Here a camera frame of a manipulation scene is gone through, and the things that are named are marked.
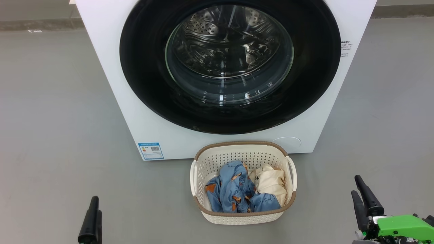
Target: white cloth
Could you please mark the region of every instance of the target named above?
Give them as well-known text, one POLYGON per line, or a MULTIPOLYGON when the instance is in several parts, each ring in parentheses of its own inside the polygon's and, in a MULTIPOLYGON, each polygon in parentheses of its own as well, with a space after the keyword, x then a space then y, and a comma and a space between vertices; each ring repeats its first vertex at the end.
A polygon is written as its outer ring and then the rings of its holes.
POLYGON ((256 187, 256 193, 268 193, 276 196, 281 207, 285 204, 286 190, 283 183, 285 172, 275 170, 268 164, 262 165, 249 174, 256 187))

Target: clothing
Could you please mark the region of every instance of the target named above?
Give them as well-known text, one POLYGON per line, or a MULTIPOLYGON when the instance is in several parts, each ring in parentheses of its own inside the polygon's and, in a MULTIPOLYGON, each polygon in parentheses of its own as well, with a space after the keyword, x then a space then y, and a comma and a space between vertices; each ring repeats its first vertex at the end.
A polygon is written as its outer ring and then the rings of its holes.
POLYGON ((213 212, 249 213, 279 209, 276 196, 256 193, 255 184, 248 177, 247 165, 240 160, 229 162, 220 175, 205 186, 213 212))
POLYGON ((249 175, 256 186, 256 193, 274 195, 280 206, 285 204, 286 198, 286 189, 283 183, 284 176, 285 172, 283 170, 275 170, 268 164, 262 165, 249 175))
POLYGON ((255 194, 255 185, 247 177, 247 165, 237 160, 224 165, 220 175, 205 186, 213 212, 251 212, 249 199, 255 194))

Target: washing machine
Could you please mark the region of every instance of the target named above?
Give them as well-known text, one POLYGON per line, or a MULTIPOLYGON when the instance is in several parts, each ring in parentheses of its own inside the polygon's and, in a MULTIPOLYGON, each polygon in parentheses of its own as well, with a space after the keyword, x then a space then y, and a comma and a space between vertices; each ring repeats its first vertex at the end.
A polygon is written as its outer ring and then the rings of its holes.
POLYGON ((376 0, 76 2, 141 157, 162 160, 312 152, 376 0))

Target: white plastic basket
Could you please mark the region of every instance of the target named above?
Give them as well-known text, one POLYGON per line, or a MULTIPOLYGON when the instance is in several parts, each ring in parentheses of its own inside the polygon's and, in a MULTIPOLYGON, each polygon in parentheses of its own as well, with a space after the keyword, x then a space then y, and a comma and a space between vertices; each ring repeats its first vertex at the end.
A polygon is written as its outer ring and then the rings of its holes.
POLYGON ((272 142, 224 142, 202 148, 190 169, 193 199, 204 217, 214 224, 259 224, 278 219, 294 202, 297 190, 297 172, 294 162, 283 148, 272 142), (281 209, 256 213, 217 213, 211 211, 205 185, 228 162, 241 160, 249 172, 267 163, 285 172, 285 205, 281 209))

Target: basket rim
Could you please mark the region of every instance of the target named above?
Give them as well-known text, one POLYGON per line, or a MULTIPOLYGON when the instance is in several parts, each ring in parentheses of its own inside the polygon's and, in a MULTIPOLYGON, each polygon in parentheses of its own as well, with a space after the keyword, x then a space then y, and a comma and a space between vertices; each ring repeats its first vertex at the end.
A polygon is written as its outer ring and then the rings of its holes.
POLYGON ((196 203, 197 207, 205 214, 207 215, 211 215, 211 216, 218 216, 218 217, 251 217, 251 216, 261 216, 261 215, 269 215, 269 214, 278 214, 281 212, 284 212, 285 210, 287 210, 288 208, 290 208, 292 206, 292 204, 294 203, 295 199, 296 199, 296 191, 293 191, 292 195, 291 195, 291 200, 285 204, 285 206, 283 208, 279 208, 276 210, 270 210, 270 211, 263 211, 263 212, 254 212, 254 213, 220 213, 220 212, 213 212, 213 211, 209 211, 207 209, 205 209, 199 202, 199 199, 197 198, 197 196, 194 196, 194 202, 196 203))
POLYGON ((272 146, 277 148, 279 151, 281 151, 283 153, 283 155, 286 157, 288 156, 288 153, 279 145, 277 145, 276 143, 273 142, 265 142, 265 141, 238 141, 238 142, 221 142, 221 143, 215 143, 215 144, 210 144, 208 146, 204 146, 202 147, 201 150, 199 150, 196 154, 196 156, 194 157, 194 160, 198 160, 200 155, 211 148, 218 148, 218 147, 224 147, 224 146, 235 146, 235 145, 266 145, 266 146, 272 146))

